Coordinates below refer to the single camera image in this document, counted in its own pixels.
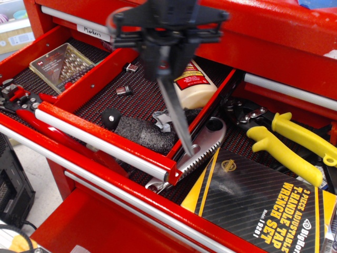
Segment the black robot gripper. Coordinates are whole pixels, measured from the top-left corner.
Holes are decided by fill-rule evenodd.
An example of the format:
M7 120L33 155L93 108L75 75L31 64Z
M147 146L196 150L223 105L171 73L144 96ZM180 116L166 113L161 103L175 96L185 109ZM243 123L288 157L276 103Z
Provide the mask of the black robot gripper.
M227 11L199 1L146 1L112 12L106 26L113 46L138 50L144 77L155 81L165 70L163 47L170 53L171 76L177 78L201 44L220 41L221 25L229 18Z

